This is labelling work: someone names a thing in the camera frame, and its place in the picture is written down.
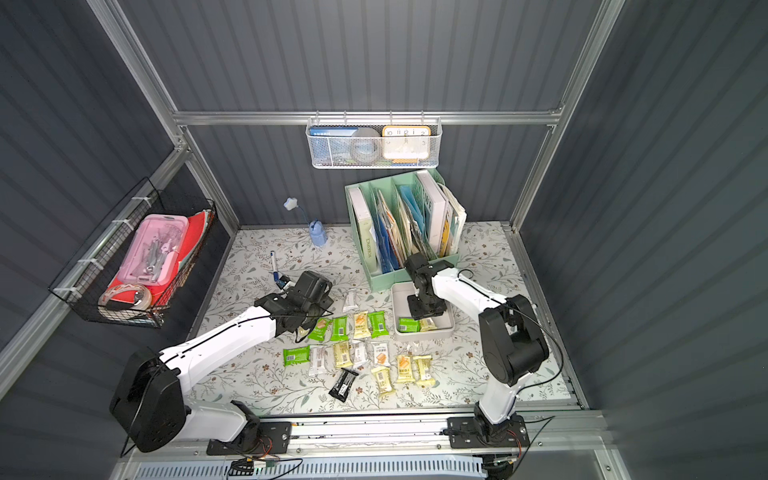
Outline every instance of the white wire basket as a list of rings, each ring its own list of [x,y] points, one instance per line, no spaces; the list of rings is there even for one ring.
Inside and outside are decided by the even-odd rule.
[[[401,116],[380,124],[340,124],[333,120],[311,117],[307,121],[306,140],[315,168],[438,166],[442,138],[439,118]]]

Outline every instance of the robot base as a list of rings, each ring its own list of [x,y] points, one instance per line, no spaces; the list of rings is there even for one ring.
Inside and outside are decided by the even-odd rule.
[[[528,429],[525,428],[525,421],[520,415],[513,415],[509,419],[499,435],[491,437],[487,442],[483,442],[477,434],[475,420],[472,417],[449,417],[448,428],[453,431],[466,432],[462,435],[450,435],[452,449],[481,449],[482,447],[513,447],[517,446],[515,437],[520,441],[520,446],[525,448],[531,444],[528,439]]]
[[[267,452],[278,454],[288,452],[290,422],[260,422],[259,418],[243,403],[237,400],[233,400],[232,403],[243,411],[248,423],[232,442],[209,441],[205,451],[207,455],[261,456]]]

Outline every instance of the clock face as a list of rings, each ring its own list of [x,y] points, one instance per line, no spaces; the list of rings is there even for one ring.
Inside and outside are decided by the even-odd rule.
[[[388,125],[382,129],[383,156],[394,163],[412,163],[429,157],[432,132],[426,126]]]

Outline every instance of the white book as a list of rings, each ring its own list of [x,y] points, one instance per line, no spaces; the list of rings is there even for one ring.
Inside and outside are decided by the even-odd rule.
[[[448,200],[445,198],[440,187],[437,186],[437,182],[427,170],[419,170],[416,172],[416,178],[419,179],[421,188],[417,186],[416,192],[424,203],[424,218],[427,228],[427,237],[429,246],[438,253],[440,251],[440,243],[442,241],[442,231],[445,226],[446,209],[448,208]]]
[[[352,201],[352,209],[357,219],[357,231],[360,235],[360,248],[362,259],[365,261],[371,274],[379,269],[379,246],[376,242],[376,231],[373,229],[373,217],[368,210],[368,204],[362,191],[358,187],[349,189],[349,199]]]
[[[453,192],[451,192],[445,185],[440,185],[445,197],[448,198],[448,202],[451,204],[451,234],[448,240],[448,251],[446,255],[456,255],[458,253],[459,241],[462,239],[462,230],[464,230],[464,223],[467,221],[467,210],[456,200]]]

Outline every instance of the floral tablecloth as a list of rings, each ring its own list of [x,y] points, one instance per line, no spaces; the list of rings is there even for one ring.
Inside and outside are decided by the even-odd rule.
[[[395,323],[389,292],[370,292],[351,230],[348,227],[331,227],[327,233],[328,243],[322,248],[316,248],[310,241],[307,229],[237,232],[200,333],[235,317],[253,305],[256,298],[276,291],[272,281],[270,250],[276,252],[280,272],[294,280],[304,270],[314,270],[333,281],[331,297],[335,303],[330,309],[338,312],[334,316],[341,315],[346,292],[355,288],[359,304],[359,310],[356,311],[384,310],[387,329],[393,333]],[[467,223],[459,253],[461,261],[458,267],[472,270],[474,280],[480,284],[506,296],[518,293],[527,295],[499,222]],[[468,406],[482,396],[489,374],[482,359],[477,322],[456,308],[453,313],[456,327],[451,338],[418,343],[397,342],[394,335],[376,339],[389,339],[392,359],[401,353],[432,355],[432,373],[437,379],[432,388],[423,388],[414,383],[394,384],[396,395],[380,400],[378,387],[370,375],[371,367],[367,365],[360,367],[360,376],[355,379],[349,398],[341,403],[328,394],[338,375],[333,369],[333,349],[326,349],[329,373],[309,376],[307,363],[283,366],[283,349],[317,342],[305,340],[296,345],[294,336],[286,333],[222,365],[198,383],[190,396],[216,402],[240,400],[257,415]],[[392,381],[397,377],[394,365],[392,361]],[[531,383],[548,379],[556,371],[557,364],[550,355]],[[526,389],[521,394],[523,400],[570,398],[571,394],[561,377],[546,385]]]

